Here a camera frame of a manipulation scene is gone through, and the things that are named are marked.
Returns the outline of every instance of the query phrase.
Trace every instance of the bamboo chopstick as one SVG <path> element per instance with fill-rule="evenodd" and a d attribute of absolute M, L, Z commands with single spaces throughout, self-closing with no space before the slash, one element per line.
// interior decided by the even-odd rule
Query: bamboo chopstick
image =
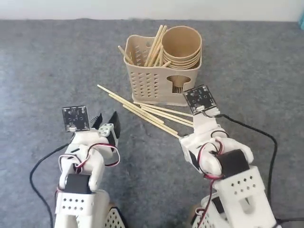
<path fill-rule="evenodd" d="M 149 60 L 149 63 L 148 63 L 148 67 L 151 67 L 153 65 L 153 62 L 158 54 L 158 52 L 160 51 L 161 49 L 161 41 L 162 41 L 162 36 L 164 35 L 164 33 L 167 31 L 167 26 L 165 25 L 163 28 L 162 28 L 162 31 L 161 31 L 161 34 L 158 38 L 158 41 L 154 47 L 154 50 L 153 50 L 153 53 L 152 53 L 152 56 L 151 56 L 151 59 Z"/>
<path fill-rule="evenodd" d="M 172 114 L 169 114 L 169 113 L 165 113 L 165 112 L 163 112 L 163 111 L 160 111 L 160 110 L 157 110 L 157 109 L 154 109 L 154 108 L 150 108 L 150 107 L 146 107 L 146 106 L 141 106 L 141 108 L 142 108 L 143 110 L 147 111 L 147 112 L 151 112 L 151 113 L 154 113 L 154 114 L 160 113 L 160 114 L 162 114 L 162 115 L 169 116 L 169 117 L 171 117 L 171 118 L 180 120 L 180 121 L 182 121 L 182 122 L 188 123 L 189 125 L 187 125 L 187 126 L 193 127 L 193 122 L 190 121 L 190 120 L 186 120 L 186 119 L 181 118 L 181 117 L 179 117 L 179 116 L 175 116 L 175 115 L 172 115 Z"/>
<path fill-rule="evenodd" d="M 133 103 L 137 104 L 137 105 L 140 105 L 140 106 L 147 106 L 147 107 L 150 107 L 150 108 L 155 108 L 155 109 L 159 109 L 159 110 L 162 110 L 162 111 L 167 111 L 169 113 L 175 113 L 175 114 L 189 116 L 189 117 L 193 118 L 193 115 L 188 114 L 188 113 L 183 113 L 183 112 L 175 111 L 175 110 L 172 110 L 172 109 L 162 108 L 162 107 L 154 106 L 154 105 L 151 105 L 151 104 L 145 104 L 145 103 L 140 103 L 140 102 L 136 102 L 136 101 L 134 101 Z"/>
<path fill-rule="evenodd" d="M 155 60 L 154 67 L 160 62 L 161 53 L 158 54 L 157 59 Z"/>
<path fill-rule="evenodd" d="M 142 106 L 142 109 L 145 110 L 145 111 L 147 111 L 147 112 L 153 113 L 153 114 L 155 114 L 155 115 L 159 115 L 159 116 L 162 116 L 162 117 L 164 117 L 164 118 L 167 118 L 168 120 L 172 120 L 172 121 L 175 121 L 175 122 L 177 122 L 177 123 L 180 123 L 180 124 L 183 124 L 183 125 L 186 125 L 186 126 L 188 126 L 188 127 L 192 127 L 192 128 L 193 128 L 193 125 L 192 125 L 192 124 L 186 123 L 186 122 L 181 121 L 181 120 L 178 120 L 178 119 L 176 119 L 176 118 L 174 118 L 174 117 L 171 117 L 170 115 L 165 115 L 163 112 L 158 111 L 158 110 L 156 110 L 156 109 L 153 110 L 152 108 L 148 108 L 148 107 L 145 107 L 145 106 Z"/>
<path fill-rule="evenodd" d="M 160 50 L 159 56 L 160 56 L 160 65 L 159 66 L 161 66 L 162 65 L 162 59 L 163 59 L 163 45 L 161 45 L 161 50 Z"/>
<path fill-rule="evenodd" d="M 125 57 L 125 59 L 130 63 L 134 65 L 134 62 L 131 60 L 131 58 L 127 55 L 127 53 L 125 53 L 125 51 L 122 49 L 121 46 L 118 46 L 118 49 L 120 50 L 120 52 L 123 54 L 123 56 Z"/>
<path fill-rule="evenodd" d="M 163 125 L 163 124 L 158 124 L 158 123 L 156 123 L 156 122 L 154 122 L 154 121 L 152 121 L 152 120 L 146 118 L 145 116 L 143 116 L 143 115 L 141 115 L 140 113 L 136 112 L 134 109 L 132 109 L 132 108 L 129 107 L 129 106 L 123 105 L 123 107 L 126 108 L 126 109 L 128 109 L 130 112 L 134 113 L 135 115 L 139 116 L 140 118 L 144 119 L 145 121 L 148 121 L 149 123 L 153 124 L 154 126 L 160 128 L 160 129 L 162 129 L 163 131 L 165 131 L 165 132 L 167 132 L 167 133 L 169 133 L 169 134 L 175 136 L 176 138 L 178 138 L 178 139 L 181 138 L 180 136 L 178 136 L 177 134 L 174 133 L 174 130 L 173 130 L 173 129 L 172 129 L 172 131 L 168 130 L 167 128 L 169 128 L 169 127 L 165 128 L 165 127 L 164 127 L 165 125 Z"/>
<path fill-rule="evenodd" d="M 164 65 L 162 65 L 162 67 L 167 67 L 170 65 L 170 63 L 171 63 L 171 61 L 166 62 Z"/>
<path fill-rule="evenodd" d="M 161 32 L 162 32 L 162 28 L 163 28 L 163 25 L 160 25 L 160 27 L 158 28 L 158 31 L 157 31 L 156 36 L 155 36 L 155 38 L 154 38 L 154 41 L 153 41 L 153 43 L 152 43 L 152 45 L 151 45 L 151 48 L 150 48 L 148 57 L 147 57 L 147 59 L 146 59 L 146 62 L 145 62 L 144 65 L 143 65 L 144 67 L 148 66 L 148 63 L 149 63 L 150 58 L 151 58 L 151 55 L 152 55 L 152 53 L 153 53 L 153 51 L 154 51 L 154 47 L 155 47 L 155 45 L 156 45 L 156 43 L 157 43 L 157 40 L 158 40 L 158 38 L 159 38 L 159 36 L 160 36 L 160 34 L 161 34 Z"/>
<path fill-rule="evenodd" d="M 123 105 L 126 105 L 126 106 L 128 106 L 128 107 L 131 107 L 132 109 L 136 110 L 137 112 L 139 112 L 140 114 L 144 115 L 144 116 L 147 117 L 148 119 L 153 120 L 154 122 L 157 122 L 157 123 L 159 123 L 159 124 L 163 124 L 163 123 L 164 123 L 164 121 L 162 121 L 161 119 L 157 118 L 156 116 L 154 116 L 154 115 L 148 113 L 147 111 L 144 111 L 144 110 L 140 109 L 139 107 L 137 107 L 137 106 L 135 106 L 135 105 L 130 105 L 130 104 L 124 102 L 122 99 L 120 99 L 120 98 L 117 97 L 117 96 L 113 96 L 112 94 L 109 94 L 109 96 L 110 96 L 111 98 L 113 98 L 114 100 L 116 100 L 116 101 L 122 103 Z"/>
<path fill-rule="evenodd" d="M 143 112 L 142 109 L 140 109 L 139 107 L 137 107 L 136 105 L 132 104 L 131 102 L 125 100 L 124 98 L 122 98 L 121 96 L 113 93 L 112 91 L 108 90 L 107 88 L 104 88 L 103 86 L 101 85 L 97 85 L 99 88 L 101 88 L 102 90 L 106 91 L 107 93 L 109 93 L 110 95 L 112 95 L 113 97 L 116 98 L 117 101 L 119 101 L 120 103 L 123 103 L 125 105 L 128 105 L 128 106 L 131 106 L 133 107 L 134 109 L 136 109 L 138 112 Z M 161 119 L 157 118 L 156 116 L 154 115 L 151 115 L 150 113 L 144 111 L 143 112 L 143 115 L 147 115 L 149 118 L 153 119 L 155 122 L 157 123 L 164 123 L 164 121 L 162 121 Z"/>

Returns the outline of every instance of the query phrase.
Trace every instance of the beige plastic basket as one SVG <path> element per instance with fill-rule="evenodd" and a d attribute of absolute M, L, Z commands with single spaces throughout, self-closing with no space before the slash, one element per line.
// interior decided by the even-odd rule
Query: beige plastic basket
<path fill-rule="evenodd" d="M 134 101 L 166 105 L 186 106 L 182 92 L 194 87 L 200 61 L 193 69 L 178 70 L 168 67 L 142 67 L 149 54 L 154 37 L 131 35 L 127 39 L 125 52 L 136 65 L 129 64 L 125 58 Z"/>

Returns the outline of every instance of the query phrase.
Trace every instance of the paper cup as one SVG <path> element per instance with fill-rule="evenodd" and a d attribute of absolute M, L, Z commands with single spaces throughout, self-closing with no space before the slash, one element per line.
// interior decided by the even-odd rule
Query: paper cup
<path fill-rule="evenodd" d="M 162 37 L 164 55 L 170 60 L 187 61 L 195 57 L 202 47 L 198 31 L 187 26 L 176 26 Z"/>

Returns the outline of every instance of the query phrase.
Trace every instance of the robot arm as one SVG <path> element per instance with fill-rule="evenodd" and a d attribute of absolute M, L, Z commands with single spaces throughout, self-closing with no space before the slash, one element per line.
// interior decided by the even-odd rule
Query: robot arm
<path fill-rule="evenodd" d="M 272 228 L 276 220 L 258 168 L 250 166 L 251 149 L 228 138 L 217 124 L 214 116 L 219 110 L 206 86 L 188 90 L 184 96 L 194 115 L 194 133 L 180 139 L 185 159 L 213 179 L 210 196 L 201 201 L 192 227 Z"/>
<path fill-rule="evenodd" d="M 117 150 L 120 123 L 115 112 L 109 123 L 101 126 L 102 117 L 89 129 L 83 109 L 70 107 L 66 128 L 84 129 L 75 136 L 66 152 L 59 157 L 61 175 L 58 184 L 55 228 L 103 227 L 109 210 L 110 197 L 99 185 L 105 166 L 115 166 L 120 160 Z M 105 160 L 116 160 L 105 164 Z"/>

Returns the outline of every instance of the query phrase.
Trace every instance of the red wire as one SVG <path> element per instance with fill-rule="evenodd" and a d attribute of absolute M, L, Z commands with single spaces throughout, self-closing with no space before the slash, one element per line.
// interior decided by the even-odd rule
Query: red wire
<path fill-rule="evenodd" d="M 205 218 L 205 216 L 206 216 L 206 214 L 207 214 L 207 211 L 208 211 L 208 208 L 209 208 L 209 205 L 210 205 L 210 202 L 211 202 L 211 198 L 212 198 L 212 186 L 213 186 L 213 183 L 214 183 L 216 180 L 218 180 L 218 179 L 220 179 L 220 178 L 213 179 L 213 180 L 211 181 L 211 183 L 210 183 L 210 194 L 209 194 L 208 203 L 207 203 L 207 205 L 206 205 L 206 207 L 205 207 L 205 210 L 204 210 L 203 214 L 202 214 L 201 217 L 200 217 L 200 221 L 198 222 L 198 228 L 200 228 L 200 225 L 202 224 L 202 222 L 203 222 L 203 220 L 204 220 L 204 218 Z"/>
<path fill-rule="evenodd" d="M 95 146 L 109 146 L 109 147 L 111 147 L 111 148 L 116 148 L 115 146 L 113 146 L 113 145 L 111 145 L 111 144 L 108 144 L 108 143 L 102 143 L 102 142 L 95 143 L 95 144 L 91 145 L 91 146 L 89 147 L 89 149 L 87 150 L 85 159 L 88 158 L 90 150 L 91 150 L 93 147 L 95 147 Z M 78 169 L 82 168 L 82 167 L 85 165 L 85 163 L 86 163 L 86 161 L 85 161 L 81 166 L 79 166 Z M 116 162 L 114 162 L 114 163 L 112 163 L 112 164 L 105 165 L 105 166 L 113 166 L 113 165 L 116 165 L 117 163 L 118 163 L 118 161 L 116 161 Z"/>

